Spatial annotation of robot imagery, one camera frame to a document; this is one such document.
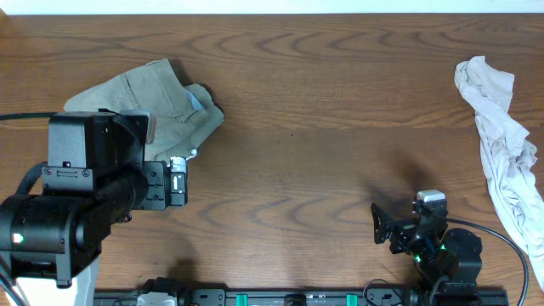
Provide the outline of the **khaki green shorts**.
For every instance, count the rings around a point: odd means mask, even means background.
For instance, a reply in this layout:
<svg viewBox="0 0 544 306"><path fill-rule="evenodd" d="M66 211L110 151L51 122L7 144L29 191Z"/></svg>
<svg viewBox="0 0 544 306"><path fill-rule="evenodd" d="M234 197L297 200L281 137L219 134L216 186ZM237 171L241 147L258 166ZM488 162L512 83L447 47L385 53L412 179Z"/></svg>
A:
<svg viewBox="0 0 544 306"><path fill-rule="evenodd" d="M145 146L147 161L186 157L224 122L224 113L199 84L182 85L168 59L152 61L89 88L65 103L65 111L147 110L156 134Z"/></svg>

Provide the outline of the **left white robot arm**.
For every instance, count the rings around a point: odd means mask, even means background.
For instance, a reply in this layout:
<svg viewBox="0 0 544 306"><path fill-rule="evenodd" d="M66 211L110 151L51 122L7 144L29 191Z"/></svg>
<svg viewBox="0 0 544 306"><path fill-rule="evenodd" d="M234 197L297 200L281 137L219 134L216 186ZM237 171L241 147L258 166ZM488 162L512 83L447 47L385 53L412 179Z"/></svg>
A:
<svg viewBox="0 0 544 306"><path fill-rule="evenodd" d="M43 301L46 286L89 303L112 225L187 204L186 159L145 159L155 127L146 110L48 114L48 159L1 205L1 285L12 303Z"/></svg>

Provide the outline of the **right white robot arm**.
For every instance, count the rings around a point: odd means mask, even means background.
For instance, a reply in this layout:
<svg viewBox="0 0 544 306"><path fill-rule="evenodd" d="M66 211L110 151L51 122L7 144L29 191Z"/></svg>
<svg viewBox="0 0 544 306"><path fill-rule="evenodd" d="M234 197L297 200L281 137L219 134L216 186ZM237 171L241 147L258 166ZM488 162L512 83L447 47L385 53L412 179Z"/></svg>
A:
<svg viewBox="0 0 544 306"><path fill-rule="evenodd" d="M417 216L394 220L371 204L374 241L390 243L393 254L406 253L422 277L402 294L404 305L481 305L477 278L482 269L482 242L467 229L448 227L445 200L412 203Z"/></svg>

